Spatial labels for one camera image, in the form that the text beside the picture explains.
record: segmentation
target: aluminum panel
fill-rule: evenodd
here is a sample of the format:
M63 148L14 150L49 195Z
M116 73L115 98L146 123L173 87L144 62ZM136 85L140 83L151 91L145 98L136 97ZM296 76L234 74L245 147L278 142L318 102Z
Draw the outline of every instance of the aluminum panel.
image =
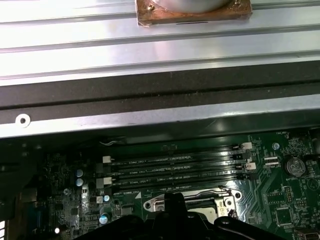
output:
M252 5L249 21L144 28L133 0L0 1L0 86L320 60L320 0Z

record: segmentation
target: motherboard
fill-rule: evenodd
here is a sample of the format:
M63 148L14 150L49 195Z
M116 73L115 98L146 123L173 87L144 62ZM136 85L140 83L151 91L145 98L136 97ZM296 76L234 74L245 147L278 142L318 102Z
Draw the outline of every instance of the motherboard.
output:
M287 240L317 235L320 169L307 130L47 154L28 230L75 239L122 216L154 219L164 194L213 223L230 216Z

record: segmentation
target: copper heatsink base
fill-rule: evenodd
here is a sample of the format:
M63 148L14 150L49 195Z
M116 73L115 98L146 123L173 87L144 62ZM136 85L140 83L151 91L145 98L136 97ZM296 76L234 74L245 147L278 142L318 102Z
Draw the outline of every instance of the copper heatsink base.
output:
M227 5L211 12L190 14L169 11L152 0L136 0L136 11L138 24L147 27L154 24L248 19L252 14L252 7L250 0L232 0Z

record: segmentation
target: wire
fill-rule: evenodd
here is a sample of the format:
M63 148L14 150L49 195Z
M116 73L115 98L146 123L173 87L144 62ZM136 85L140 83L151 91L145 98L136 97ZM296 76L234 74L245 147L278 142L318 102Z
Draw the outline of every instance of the wire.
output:
M104 142L100 141L99 143L102 144L102 145L104 145L104 146L111 146L111 145L117 143L117 141L110 141L110 142L108 142L108 143L104 143Z

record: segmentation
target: mounting hole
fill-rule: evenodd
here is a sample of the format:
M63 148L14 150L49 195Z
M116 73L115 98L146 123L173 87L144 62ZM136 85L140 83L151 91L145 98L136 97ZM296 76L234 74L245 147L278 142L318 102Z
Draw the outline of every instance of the mounting hole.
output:
M29 126L31 118L27 114L20 114L15 118L15 124L21 128L26 128Z

